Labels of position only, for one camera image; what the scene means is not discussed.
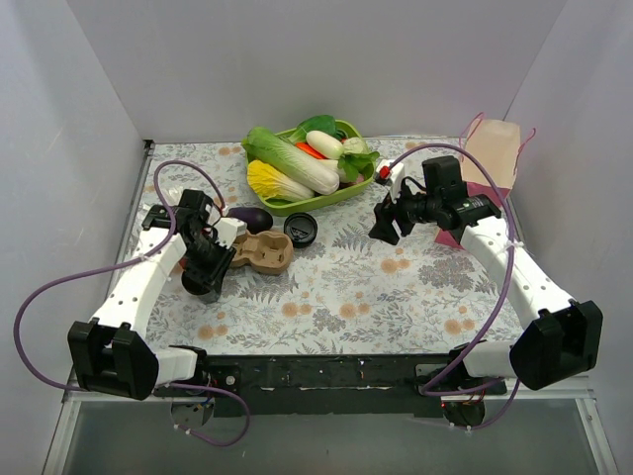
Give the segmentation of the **black coffee cup lid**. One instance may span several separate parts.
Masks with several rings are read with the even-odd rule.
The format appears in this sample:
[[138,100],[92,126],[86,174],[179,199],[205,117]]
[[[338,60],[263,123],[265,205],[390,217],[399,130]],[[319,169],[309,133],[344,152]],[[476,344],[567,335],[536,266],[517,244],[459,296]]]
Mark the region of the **black coffee cup lid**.
[[284,222],[284,233],[294,248],[305,248],[317,238],[317,221],[308,213],[293,213]]

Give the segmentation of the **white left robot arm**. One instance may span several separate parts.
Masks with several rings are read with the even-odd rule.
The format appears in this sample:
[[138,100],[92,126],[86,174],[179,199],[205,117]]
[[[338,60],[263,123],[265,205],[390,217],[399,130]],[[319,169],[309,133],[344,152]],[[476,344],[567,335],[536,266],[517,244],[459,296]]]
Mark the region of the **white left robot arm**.
[[152,350],[145,341],[150,314],[172,269],[185,265],[181,282],[187,292],[209,302],[218,300],[226,271],[235,255],[234,242],[244,236],[245,222],[221,218],[208,222],[204,206],[167,208],[155,205],[142,222],[135,256],[93,317],[76,322],[67,340],[79,386],[135,400],[155,388],[177,383],[191,396],[211,382],[202,365],[204,350],[170,346]]

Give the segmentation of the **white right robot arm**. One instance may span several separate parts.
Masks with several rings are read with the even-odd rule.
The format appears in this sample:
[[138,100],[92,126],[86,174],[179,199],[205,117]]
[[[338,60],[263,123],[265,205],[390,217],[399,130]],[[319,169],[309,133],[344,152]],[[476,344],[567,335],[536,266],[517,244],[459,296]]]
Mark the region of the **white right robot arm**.
[[389,191],[374,208],[370,237],[397,244],[417,224],[437,225],[485,268],[523,329],[515,341],[481,338],[454,350],[440,376],[466,394],[484,378],[514,378],[539,390],[593,369],[603,321],[599,307],[579,302],[546,275],[516,240],[510,218],[488,196],[469,193],[456,157],[430,158],[422,171],[424,189],[412,193],[401,162],[380,162],[375,180]]

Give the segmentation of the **brown cardboard cup carrier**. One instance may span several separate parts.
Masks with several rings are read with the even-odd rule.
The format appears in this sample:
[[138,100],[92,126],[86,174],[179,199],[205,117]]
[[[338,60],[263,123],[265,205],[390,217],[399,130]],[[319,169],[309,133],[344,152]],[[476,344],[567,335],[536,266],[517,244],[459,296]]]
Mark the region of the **brown cardboard cup carrier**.
[[233,243],[235,256],[230,267],[249,266],[254,271],[266,275],[279,275],[290,266],[294,247],[284,233],[264,231],[256,235],[246,232]]

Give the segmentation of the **purple eggplant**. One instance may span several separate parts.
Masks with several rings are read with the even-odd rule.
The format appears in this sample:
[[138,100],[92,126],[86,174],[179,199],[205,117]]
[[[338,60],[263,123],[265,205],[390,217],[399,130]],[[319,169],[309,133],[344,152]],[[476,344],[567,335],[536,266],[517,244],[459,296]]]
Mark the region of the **purple eggplant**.
[[234,207],[230,208],[226,215],[229,218],[235,218],[246,223],[247,230],[252,235],[269,231],[273,227],[273,218],[264,209],[256,207]]

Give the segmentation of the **floral patterned table mat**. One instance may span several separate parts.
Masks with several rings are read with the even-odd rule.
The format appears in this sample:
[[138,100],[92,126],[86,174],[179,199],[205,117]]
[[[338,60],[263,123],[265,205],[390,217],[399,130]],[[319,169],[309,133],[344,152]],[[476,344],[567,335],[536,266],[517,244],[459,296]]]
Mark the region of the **floral patterned table mat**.
[[153,349],[193,345],[211,354],[443,353],[480,329],[490,340],[521,334],[511,306],[469,253],[416,226],[397,245],[371,239],[381,186],[314,211],[317,236],[288,269],[230,270],[219,300],[188,294],[174,269],[150,315]]

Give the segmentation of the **white radish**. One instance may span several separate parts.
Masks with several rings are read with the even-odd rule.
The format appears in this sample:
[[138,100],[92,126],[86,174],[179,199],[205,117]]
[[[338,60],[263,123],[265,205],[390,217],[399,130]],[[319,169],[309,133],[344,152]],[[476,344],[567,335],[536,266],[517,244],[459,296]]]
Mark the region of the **white radish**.
[[343,143],[321,131],[310,131],[306,135],[307,143],[327,159],[338,160],[344,153]]

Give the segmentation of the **yellow napa cabbage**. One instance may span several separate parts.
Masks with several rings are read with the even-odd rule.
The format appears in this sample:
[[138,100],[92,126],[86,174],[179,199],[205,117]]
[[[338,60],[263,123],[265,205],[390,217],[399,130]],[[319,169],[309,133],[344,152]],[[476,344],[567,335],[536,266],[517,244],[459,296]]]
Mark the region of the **yellow napa cabbage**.
[[248,163],[246,178],[250,188],[265,200],[276,199],[294,203],[315,196],[312,189],[260,160]]

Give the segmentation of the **green napa cabbage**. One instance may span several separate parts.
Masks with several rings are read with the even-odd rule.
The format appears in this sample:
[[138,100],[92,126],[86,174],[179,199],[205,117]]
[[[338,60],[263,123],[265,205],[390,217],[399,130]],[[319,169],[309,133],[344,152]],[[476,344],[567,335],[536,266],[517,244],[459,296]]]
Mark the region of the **green napa cabbage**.
[[252,157],[320,195],[330,195],[338,189],[339,178],[335,171],[266,128],[251,129],[242,140],[242,146]]

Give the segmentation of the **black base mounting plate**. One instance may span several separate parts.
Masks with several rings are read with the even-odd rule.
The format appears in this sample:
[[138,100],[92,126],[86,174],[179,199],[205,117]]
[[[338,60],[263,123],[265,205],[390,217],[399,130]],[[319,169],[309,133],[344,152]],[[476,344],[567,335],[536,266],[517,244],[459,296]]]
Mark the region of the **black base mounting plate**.
[[440,399],[419,388],[449,353],[209,355],[201,385],[241,397],[253,416],[409,414],[442,416]]

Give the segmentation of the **orange carrot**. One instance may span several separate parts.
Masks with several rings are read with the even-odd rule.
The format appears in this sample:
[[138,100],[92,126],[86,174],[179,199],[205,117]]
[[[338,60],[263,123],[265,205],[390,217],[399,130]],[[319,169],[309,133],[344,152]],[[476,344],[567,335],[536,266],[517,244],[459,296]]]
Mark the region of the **orange carrot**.
[[325,156],[322,153],[318,152],[316,149],[311,147],[306,142],[297,142],[295,144],[295,147],[297,147],[298,149],[302,150],[303,152],[305,152],[306,154],[312,156],[315,159],[321,159],[321,160],[325,159]]

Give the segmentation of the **green leafy bok choy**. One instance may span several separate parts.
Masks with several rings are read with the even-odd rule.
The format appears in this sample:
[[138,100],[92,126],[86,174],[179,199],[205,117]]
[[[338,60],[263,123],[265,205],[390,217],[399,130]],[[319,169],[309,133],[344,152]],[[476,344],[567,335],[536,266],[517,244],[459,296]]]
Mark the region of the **green leafy bok choy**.
[[336,120],[333,116],[317,115],[299,123],[295,127],[295,130],[288,136],[288,141],[292,144],[305,143],[307,141],[307,134],[312,131],[323,132],[338,140],[348,138],[347,133],[337,127]]

